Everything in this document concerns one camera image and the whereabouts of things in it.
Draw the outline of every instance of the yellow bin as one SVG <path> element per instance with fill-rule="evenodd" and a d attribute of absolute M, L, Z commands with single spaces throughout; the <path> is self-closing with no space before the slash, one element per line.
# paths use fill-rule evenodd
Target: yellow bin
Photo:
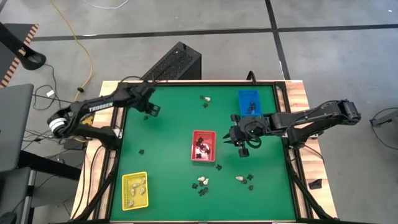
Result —
<path fill-rule="evenodd" d="M 137 208 L 148 207 L 148 178 L 147 172 L 138 172 L 134 174 L 126 174 L 122 176 L 122 209 L 123 211 L 133 210 Z"/>

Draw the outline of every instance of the orange and black striped tape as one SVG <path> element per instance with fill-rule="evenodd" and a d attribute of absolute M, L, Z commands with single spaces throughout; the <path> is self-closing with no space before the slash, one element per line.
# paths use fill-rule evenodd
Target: orange and black striped tape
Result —
<path fill-rule="evenodd" d="M 29 46 L 29 44 L 32 42 L 33 36 L 36 34 L 37 29 L 39 29 L 38 24 L 35 24 L 32 26 L 32 28 L 30 28 L 30 31 L 27 34 L 27 37 L 25 38 L 25 41 L 24 41 L 24 44 L 26 46 Z M 21 54 L 25 54 L 25 52 L 22 49 L 20 49 L 19 52 Z M 11 81 L 11 77 L 13 76 L 15 70 L 17 69 L 17 67 L 19 65 L 19 62 L 21 62 L 21 61 L 17 57 L 14 58 L 10 67 L 8 68 L 8 71 L 6 72 L 6 75 L 0 82 L 0 88 L 4 88 L 4 87 L 8 86 L 8 83 Z"/>

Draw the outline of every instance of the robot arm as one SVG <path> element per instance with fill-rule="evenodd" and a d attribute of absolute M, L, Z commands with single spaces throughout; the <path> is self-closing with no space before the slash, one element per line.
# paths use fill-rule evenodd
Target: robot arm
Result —
<path fill-rule="evenodd" d="M 224 138 L 230 138 L 225 143 L 232 143 L 240 147 L 241 157 L 249 156 L 250 147 L 261 146 L 261 136 L 285 136 L 290 146 L 295 147 L 304 143 L 314 134 L 321 135 L 324 130 L 337 124 L 354 125 L 359 122 L 361 115 L 356 110 L 353 102 L 348 100 L 327 101 L 316 108 L 296 113 L 263 114 L 260 117 L 247 116 L 241 118 L 231 115 L 235 125 L 229 129 Z M 304 128 L 295 128 L 300 124 L 311 123 Z"/>
<path fill-rule="evenodd" d="M 153 84 L 143 82 L 138 86 L 126 86 L 120 83 L 110 95 L 101 96 L 85 101 L 76 101 L 68 107 L 58 110 L 48 120 L 51 132 L 56 138 L 69 136 L 83 136 L 98 138 L 109 145 L 116 137 L 110 128 L 94 128 L 80 124 L 86 115 L 110 107 L 135 108 L 140 112 L 157 116 L 160 107 L 149 102 L 155 92 Z"/>

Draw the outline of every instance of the table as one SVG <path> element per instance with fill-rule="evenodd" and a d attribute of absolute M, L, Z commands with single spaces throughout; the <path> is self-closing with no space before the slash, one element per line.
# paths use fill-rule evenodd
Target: table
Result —
<path fill-rule="evenodd" d="M 0 173 L 0 179 L 4 180 L 4 188 L 0 192 L 0 215 L 14 210 L 13 212 L 17 214 L 16 223 L 26 223 L 23 211 L 24 199 L 28 196 L 29 176 L 30 168 L 28 167 Z"/>
<path fill-rule="evenodd" d="M 33 89 L 32 84 L 0 88 L 0 172 L 30 167 L 78 180 L 80 169 L 21 150 Z"/>

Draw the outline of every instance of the black box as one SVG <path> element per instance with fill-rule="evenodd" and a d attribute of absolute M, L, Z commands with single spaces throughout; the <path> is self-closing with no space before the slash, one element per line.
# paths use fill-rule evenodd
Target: black box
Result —
<path fill-rule="evenodd" d="M 178 42 L 141 80 L 201 80 L 201 53 Z"/>

